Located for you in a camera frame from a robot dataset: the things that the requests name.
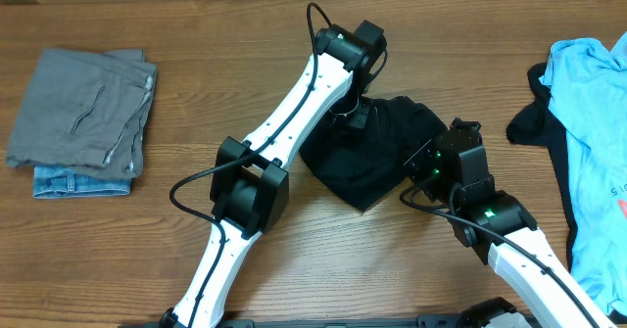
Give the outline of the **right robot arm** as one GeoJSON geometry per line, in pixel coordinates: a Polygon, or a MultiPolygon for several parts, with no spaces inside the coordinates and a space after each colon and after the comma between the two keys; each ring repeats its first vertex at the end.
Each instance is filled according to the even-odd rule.
{"type": "Polygon", "coordinates": [[[524,301],[525,317],[495,299],[459,318],[459,327],[602,327],[612,321],[562,265],[532,214],[495,186],[477,121],[455,118],[450,127],[409,154],[411,187],[401,202],[442,216],[456,238],[524,301]]]}

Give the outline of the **folded grey shorts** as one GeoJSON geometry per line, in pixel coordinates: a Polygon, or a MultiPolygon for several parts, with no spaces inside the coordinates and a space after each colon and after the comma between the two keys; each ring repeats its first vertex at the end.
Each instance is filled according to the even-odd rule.
{"type": "Polygon", "coordinates": [[[62,165],[98,179],[133,179],[157,67],[140,49],[41,53],[11,133],[6,162],[62,165]]]}

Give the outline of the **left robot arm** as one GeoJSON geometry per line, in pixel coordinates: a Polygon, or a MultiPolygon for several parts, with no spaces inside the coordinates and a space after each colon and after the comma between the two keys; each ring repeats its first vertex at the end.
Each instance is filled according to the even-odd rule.
{"type": "Polygon", "coordinates": [[[331,24],[313,46],[299,80],[265,122],[243,141],[220,145],[211,172],[210,239],[185,295],[160,326],[218,326],[246,255],[287,206],[288,170],[303,143],[324,118],[351,132],[365,127],[362,94],[377,75],[376,61],[387,57],[383,29],[369,21],[355,31],[331,24]]]}

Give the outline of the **light blue shirt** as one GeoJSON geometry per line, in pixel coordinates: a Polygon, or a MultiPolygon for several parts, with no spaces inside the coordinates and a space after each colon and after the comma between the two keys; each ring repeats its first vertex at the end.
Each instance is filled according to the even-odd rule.
{"type": "Polygon", "coordinates": [[[626,40],[555,43],[540,81],[565,129],[578,227],[571,274],[601,311],[626,312],[626,40]]]}

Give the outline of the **folded blue jeans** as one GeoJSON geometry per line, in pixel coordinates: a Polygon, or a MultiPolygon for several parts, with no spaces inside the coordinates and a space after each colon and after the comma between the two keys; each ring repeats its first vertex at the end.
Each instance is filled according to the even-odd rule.
{"type": "Polygon", "coordinates": [[[35,199],[64,199],[126,196],[130,179],[98,179],[57,165],[36,165],[32,196],[35,199]]]}

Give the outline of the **black shorts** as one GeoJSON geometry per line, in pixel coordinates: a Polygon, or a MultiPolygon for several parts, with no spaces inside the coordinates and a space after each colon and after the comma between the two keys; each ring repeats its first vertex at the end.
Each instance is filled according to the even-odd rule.
{"type": "Polygon", "coordinates": [[[342,201],[366,211],[408,173],[404,161],[447,129],[429,108],[407,96],[367,99],[362,129],[324,117],[300,148],[313,175],[342,201]]]}

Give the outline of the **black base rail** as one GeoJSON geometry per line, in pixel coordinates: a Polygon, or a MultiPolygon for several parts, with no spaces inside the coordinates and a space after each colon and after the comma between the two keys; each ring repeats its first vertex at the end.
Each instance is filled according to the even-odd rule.
{"type": "Polygon", "coordinates": [[[543,322],[523,313],[502,297],[473,305],[460,313],[422,313],[414,318],[366,318],[257,321],[223,319],[217,328],[542,328],[543,322]]]}

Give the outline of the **black garment under shirt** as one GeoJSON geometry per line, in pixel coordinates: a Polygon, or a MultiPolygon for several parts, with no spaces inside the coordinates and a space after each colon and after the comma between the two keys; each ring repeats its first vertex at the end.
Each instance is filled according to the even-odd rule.
{"type": "Polygon", "coordinates": [[[626,239],[626,232],[613,231],[607,235],[606,225],[584,222],[584,237],[579,230],[569,189],[569,167],[566,130],[549,110],[550,89],[540,82],[546,70],[544,63],[533,66],[527,73],[534,101],[520,111],[506,128],[506,138],[512,144],[546,147],[553,163],[569,235],[566,240],[567,266],[573,277],[582,281],[581,287],[600,303],[602,312],[619,324],[626,322],[626,246],[613,245],[612,237],[626,239]]]}

